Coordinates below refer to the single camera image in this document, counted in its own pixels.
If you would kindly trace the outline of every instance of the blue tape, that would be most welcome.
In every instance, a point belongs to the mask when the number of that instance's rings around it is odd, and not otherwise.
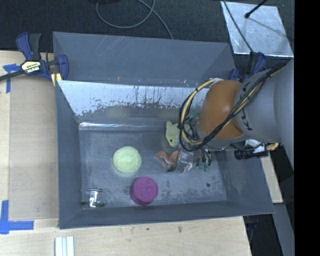
[[[34,220],[8,221],[9,200],[2,201],[0,216],[0,234],[7,235],[9,231],[33,230]]]
[[[8,74],[10,74],[11,72],[16,72],[16,71],[21,70],[21,67],[19,65],[16,65],[16,64],[9,64],[9,65],[4,65],[3,69]],[[5,92],[6,93],[10,93],[10,91],[11,91],[11,80],[9,78],[9,79],[6,80],[6,90],[5,90]]]

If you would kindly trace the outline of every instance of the clear plastic object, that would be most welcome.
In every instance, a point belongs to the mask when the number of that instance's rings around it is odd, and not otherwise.
[[[178,159],[176,162],[175,171],[177,173],[183,173],[192,168],[194,152],[187,152],[183,148],[180,149],[178,153]]]
[[[104,190],[99,189],[82,189],[81,205],[83,208],[100,208],[105,206]]]

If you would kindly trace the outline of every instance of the clamp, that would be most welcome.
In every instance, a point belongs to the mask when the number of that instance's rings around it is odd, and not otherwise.
[[[265,67],[266,62],[267,58],[262,52],[250,52],[249,64],[244,72],[244,75],[239,75],[239,70],[233,68],[229,74],[228,80],[240,80],[240,82],[243,83],[249,77],[260,72]]]
[[[24,55],[25,62],[20,65],[20,70],[0,76],[0,81],[20,75],[37,76],[52,81],[55,85],[56,77],[65,80],[68,77],[69,66],[67,56],[58,55],[57,59],[44,61],[39,54],[40,33],[24,32],[16,38],[18,50]],[[50,71],[49,67],[59,65],[58,73]]]

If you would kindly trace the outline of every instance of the bin floor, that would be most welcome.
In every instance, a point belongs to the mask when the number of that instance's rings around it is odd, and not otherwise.
[[[137,206],[130,197],[130,187],[139,177],[150,177],[158,185],[158,195],[152,205],[175,205],[227,199],[218,161],[213,159],[207,171],[194,166],[191,170],[167,172],[167,164],[155,153],[170,147],[163,125],[107,126],[79,129],[82,189],[103,189],[106,208]],[[142,158],[141,167],[132,175],[125,175],[113,165],[113,155],[121,147],[136,148]]]

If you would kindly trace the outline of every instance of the purple cup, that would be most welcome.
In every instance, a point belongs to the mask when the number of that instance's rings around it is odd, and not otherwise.
[[[158,195],[157,183],[149,177],[136,179],[130,188],[131,199],[140,206],[150,204]]]

